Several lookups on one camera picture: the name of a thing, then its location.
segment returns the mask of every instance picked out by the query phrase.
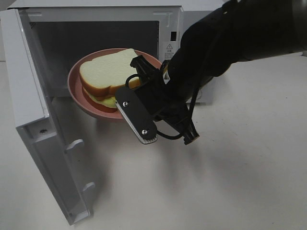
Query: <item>black cable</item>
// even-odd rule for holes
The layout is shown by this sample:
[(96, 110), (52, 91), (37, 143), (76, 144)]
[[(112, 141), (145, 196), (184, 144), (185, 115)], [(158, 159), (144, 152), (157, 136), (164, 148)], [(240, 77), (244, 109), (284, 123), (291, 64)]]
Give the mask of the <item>black cable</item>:
[(135, 73), (135, 74), (132, 74), (130, 77), (128, 77), (128, 78), (126, 79), (126, 84), (125, 84), (125, 86), (126, 86), (127, 88), (129, 88), (129, 81), (130, 81), (132, 78), (136, 78), (136, 77), (140, 77), (139, 74)]
[(203, 72), (204, 72), (204, 70), (206, 68), (206, 65), (208, 64), (207, 60), (209, 59), (209, 57), (210, 57), (212, 51), (214, 50), (217, 42), (220, 40), (222, 34), (228, 28), (229, 24), (233, 21), (236, 12), (246, 3), (246, 1), (247, 0), (241, 0), (241, 2), (238, 3), (239, 5), (234, 10), (234, 12), (232, 14), (232, 18), (228, 21), (228, 23), (225, 23), (225, 25), (222, 27), (222, 29), (219, 31), (219, 33), (217, 34), (217, 36), (215, 37), (215, 39), (212, 41), (211, 45), (209, 46), (208, 52), (207, 52), (207, 54), (206, 54), (206, 56), (204, 58), (204, 61), (203, 61), (202, 65), (201, 65), (201, 68), (198, 71), (197, 84), (195, 85), (195, 88), (194, 88), (194, 91), (193, 91), (193, 96), (192, 96), (192, 99), (191, 99), (191, 102), (190, 102), (189, 118), (188, 118), (190, 122), (186, 125), (186, 127), (183, 129), (183, 131), (181, 131), (176, 136), (169, 136), (167, 134), (164, 134), (164, 133), (160, 132), (159, 130), (157, 131), (158, 135), (160, 135), (160, 136), (162, 136), (162, 137), (164, 137), (166, 139), (177, 140), (177, 139), (181, 138), (184, 135), (184, 133), (186, 132), (186, 130), (188, 129), (189, 125), (192, 122), (193, 110), (194, 110), (194, 106), (195, 106), (195, 103), (196, 103), (197, 94), (198, 94), (198, 91), (199, 91), (200, 85), (201, 85), (201, 77), (202, 77), (202, 74), (203, 74)]

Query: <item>pink plate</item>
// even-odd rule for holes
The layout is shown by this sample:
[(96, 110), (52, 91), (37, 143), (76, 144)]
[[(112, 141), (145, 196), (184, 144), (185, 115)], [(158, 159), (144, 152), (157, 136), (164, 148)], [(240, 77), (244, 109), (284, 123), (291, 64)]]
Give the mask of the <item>pink plate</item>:
[[(96, 104), (94, 102), (90, 102), (88, 98), (85, 97), (83, 91), (82, 91), (82, 84), (80, 80), (80, 74), (79, 74), (79, 68), (82, 65), (82, 63), (86, 61), (91, 61), (94, 58), (108, 55), (108, 54), (114, 54), (121, 50), (124, 50), (124, 48), (113, 48), (113, 49), (104, 49), (100, 50), (94, 53), (91, 53), (82, 59), (80, 59), (70, 70), (68, 74), (68, 89), (69, 92), (74, 99), (74, 101), (79, 105), (79, 107), (88, 113), (89, 115), (99, 118), (99, 119), (107, 119), (109, 121), (121, 121), (123, 118), (120, 114), (120, 112), (117, 110), (113, 113), (106, 113), (101, 110), (99, 110), (99, 104)], [(146, 54), (144, 52), (135, 50), (135, 53), (137, 55), (143, 55), (144, 58), (146, 58), (147, 61), (149, 61), (153, 66), (156, 68), (160, 68), (161, 62), (154, 58), (153, 56)]]

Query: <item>microwave door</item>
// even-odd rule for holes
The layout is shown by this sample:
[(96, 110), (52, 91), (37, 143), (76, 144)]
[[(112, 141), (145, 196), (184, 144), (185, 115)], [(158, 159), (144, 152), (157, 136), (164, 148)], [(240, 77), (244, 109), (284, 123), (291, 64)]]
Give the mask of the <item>microwave door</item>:
[(42, 50), (32, 41), (24, 10), (0, 13), (16, 129), (70, 224), (91, 215), (95, 182), (73, 155), (82, 156), (83, 140), (65, 143), (43, 83)]

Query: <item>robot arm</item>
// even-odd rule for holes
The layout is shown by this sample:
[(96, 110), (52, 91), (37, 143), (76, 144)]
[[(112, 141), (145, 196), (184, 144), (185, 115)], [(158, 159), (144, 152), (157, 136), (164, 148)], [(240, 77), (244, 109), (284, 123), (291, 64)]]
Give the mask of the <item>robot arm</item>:
[[(117, 106), (142, 143), (156, 141), (159, 134), (184, 137), (189, 144), (199, 136), (192, 122), (199, 88), (232, 63), (303, 50), (307, 50), (307, 0), (230, 0), (193, 24), (183, 34), (180, 49), (160, 69), (142, 56), (134, 58), (130, 65), (137, 69), (141, 86), (119, 89)], [(154, 124), (159, 120), (179, 134), (159, 132)]]

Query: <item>white microwave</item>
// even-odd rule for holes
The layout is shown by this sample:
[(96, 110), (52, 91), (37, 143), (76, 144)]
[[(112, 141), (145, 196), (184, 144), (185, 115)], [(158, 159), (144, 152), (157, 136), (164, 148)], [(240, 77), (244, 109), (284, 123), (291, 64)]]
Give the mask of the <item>white microwave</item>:
[(223, 2), (17, 0), (0, 13), (16, 129), (69, 224), (93, 213), (97, 183), (84, 141), (67, 143), (54, 108), (54, 98), (70, 96), (70, 68), (115, 47), (170, 59), (185, 30)]

